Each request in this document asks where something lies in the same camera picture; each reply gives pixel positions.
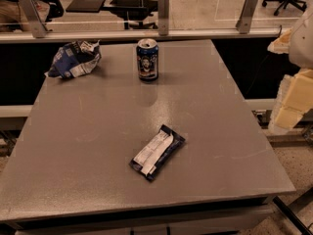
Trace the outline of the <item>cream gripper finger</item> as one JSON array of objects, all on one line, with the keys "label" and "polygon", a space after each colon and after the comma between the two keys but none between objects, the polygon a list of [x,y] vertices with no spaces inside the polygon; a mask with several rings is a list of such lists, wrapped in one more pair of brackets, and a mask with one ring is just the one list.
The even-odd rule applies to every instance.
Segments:
[{"label": "cream gripper finger", "polygon": [[313,70],[301,69],[285,75],[280,83],[268,128],[284,135],[291,131],[313,109]]},{"label": "cream gripper finger", "polygon": [[267,50],[275,54],[287,54],[290,49],[291,29],[286,30],[277,39],[272,41]]}]

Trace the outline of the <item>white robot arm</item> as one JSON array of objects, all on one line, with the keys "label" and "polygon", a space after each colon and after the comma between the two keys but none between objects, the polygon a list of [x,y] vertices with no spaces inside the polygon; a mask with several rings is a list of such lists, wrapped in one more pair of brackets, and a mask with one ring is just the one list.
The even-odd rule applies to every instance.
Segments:
[{"label": "white robot arm", "polygon": [[313,8],[309,7],[267,50],[288,54],[290,62],[300,67],[298,73],[282,79],[270,116],[269,130],[284,135],[313,109]]}]

